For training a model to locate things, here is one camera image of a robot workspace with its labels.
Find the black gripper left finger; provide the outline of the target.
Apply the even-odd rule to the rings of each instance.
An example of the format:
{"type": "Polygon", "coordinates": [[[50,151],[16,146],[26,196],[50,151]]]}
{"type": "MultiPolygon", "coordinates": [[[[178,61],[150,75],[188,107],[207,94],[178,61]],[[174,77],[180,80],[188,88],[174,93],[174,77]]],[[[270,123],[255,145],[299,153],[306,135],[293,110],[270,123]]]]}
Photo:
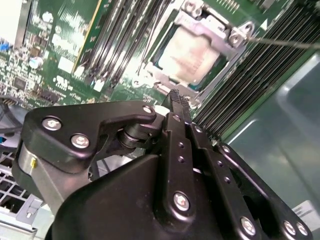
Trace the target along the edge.
{"type": "Polygon", "coordinates": [[[173,89],[162,107],[168,113],[142,100],[33,109],[13,176],[56,222],[192,222],[189,104],[173,89]]]}

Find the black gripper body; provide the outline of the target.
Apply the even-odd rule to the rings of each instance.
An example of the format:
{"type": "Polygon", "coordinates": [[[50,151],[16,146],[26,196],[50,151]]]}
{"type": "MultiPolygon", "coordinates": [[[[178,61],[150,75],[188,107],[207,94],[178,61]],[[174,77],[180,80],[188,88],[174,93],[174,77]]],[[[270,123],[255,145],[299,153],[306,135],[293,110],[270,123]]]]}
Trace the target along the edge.
{"type": "Polygon", "coordinates": [[[74,192],[55,240],[225,240],[196,154],[141,156],[74,192]]]}

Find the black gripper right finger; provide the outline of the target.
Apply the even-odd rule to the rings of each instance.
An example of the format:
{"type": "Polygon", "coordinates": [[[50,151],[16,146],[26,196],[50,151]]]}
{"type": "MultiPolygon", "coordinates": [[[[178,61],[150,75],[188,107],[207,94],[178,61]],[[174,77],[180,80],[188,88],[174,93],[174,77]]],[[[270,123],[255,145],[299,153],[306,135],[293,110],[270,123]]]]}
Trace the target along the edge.
{"type": "Polygon", "coordinates": [[[211,145],[191,121],[188,100],[180,102],[197,163],[205,174],[225,240],[311,240],[300,217],[227,144],[211,145]]]}

